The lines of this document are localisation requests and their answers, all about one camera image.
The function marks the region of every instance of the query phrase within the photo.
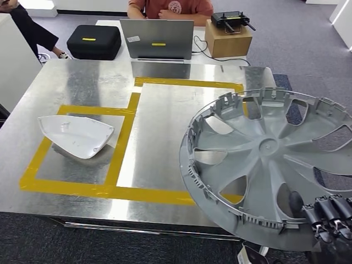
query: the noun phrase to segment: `silver laptop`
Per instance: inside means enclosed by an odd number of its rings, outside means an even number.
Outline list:
[[[134,59],[190,59],[193,20],[121,19],[129,55]]]

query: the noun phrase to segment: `shoe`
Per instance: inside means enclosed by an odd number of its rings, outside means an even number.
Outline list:
[[[66,52],[62,52],[61,54],[60,54],[59,59],[73,59],[73,58]]]

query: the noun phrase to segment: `shirt logo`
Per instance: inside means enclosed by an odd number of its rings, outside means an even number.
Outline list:
[[[182,11],[181,4],[179,1],[171,1],[168,4],[168,10],[171,10],[176,14],[181,14]]]

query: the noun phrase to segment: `person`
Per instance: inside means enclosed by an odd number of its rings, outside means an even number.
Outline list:
[[[59,59],[72,59],[67,53],[56,47],[58,37],[32,21],[18,0],[2,0],[0,13],[9,13],[37,58],[37,45],[40,45],[54,52]]]
[[[129,0],[127,14],[131,19],[189,19],[195,26],[205,26],[214,9],[211,0]]]

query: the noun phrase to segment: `black router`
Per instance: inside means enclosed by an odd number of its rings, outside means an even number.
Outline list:
[[[234,33],[233,29],[240,25],[249,26],[255,31],[255,28],[252,26],[249,22],[250,19],[243,15],[243,12],[233,11],[224,13],[214,13],[212,16],[212,22],[217,28],[227,29],[231,33]]]

